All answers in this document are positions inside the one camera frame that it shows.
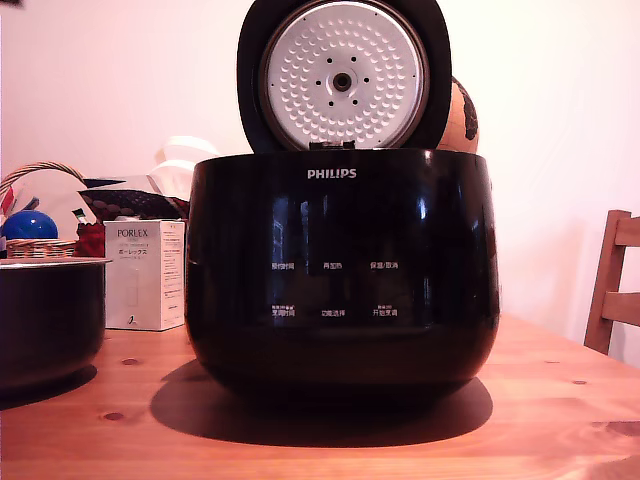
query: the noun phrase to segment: blue ball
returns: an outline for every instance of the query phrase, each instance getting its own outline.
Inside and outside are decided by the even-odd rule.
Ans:
[[[57,239],[58,227],[42,212],[25,210],[11,215],[2,226],[2,236],[16,239]]]

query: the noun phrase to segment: wooden table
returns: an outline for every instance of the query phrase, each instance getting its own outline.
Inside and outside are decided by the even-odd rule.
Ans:
[[[512,318],[479,378],[419,414],[251,410],[184,328],[106,337],[84,384],[4,405],[2,478],[640,478],[640,371]]]

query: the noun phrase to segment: wooden chair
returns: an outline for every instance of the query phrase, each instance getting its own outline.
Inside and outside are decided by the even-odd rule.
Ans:
[[[640,217],[611,210],[587,323],[585,346],[609,354],[613,322],[640,326],[640,293],[620,293],[622,263],[627,247],[640,247]]]

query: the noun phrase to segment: open lid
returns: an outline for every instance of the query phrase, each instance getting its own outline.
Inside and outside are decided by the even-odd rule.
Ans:
[[[256,153],[435,148],[449,115],[449,38],[434,0],[256,0],[237,73]]]

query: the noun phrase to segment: philips logo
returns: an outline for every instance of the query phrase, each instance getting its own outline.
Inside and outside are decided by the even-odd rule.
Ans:
[[[355,168],[331,168],[327,170],[307,170],[307,179],[330,180],[332,178],[356,178],[358,172]]]

